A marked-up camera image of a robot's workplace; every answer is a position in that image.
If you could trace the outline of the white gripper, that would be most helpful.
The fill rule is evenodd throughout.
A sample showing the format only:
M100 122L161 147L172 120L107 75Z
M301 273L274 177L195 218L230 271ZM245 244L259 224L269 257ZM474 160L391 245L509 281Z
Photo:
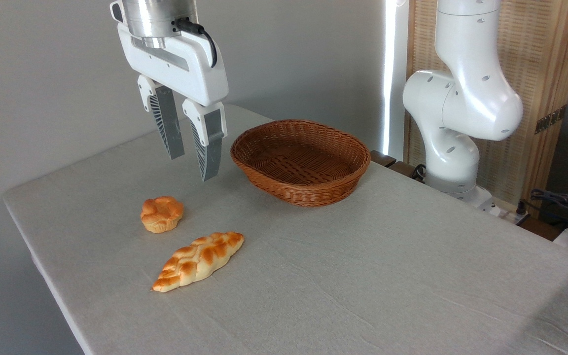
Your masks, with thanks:
M203 36L184 32L165 38L165 48L150 48L132 36L124 23L117 24L117 31L129 65L140 73L138 87L144 110L155 119L169 157L184 155L174 90L187 97L182 109L191 121L202 180L218 175L222 140L228 135L220 102L229 94L219 48L213 67L211 44Z

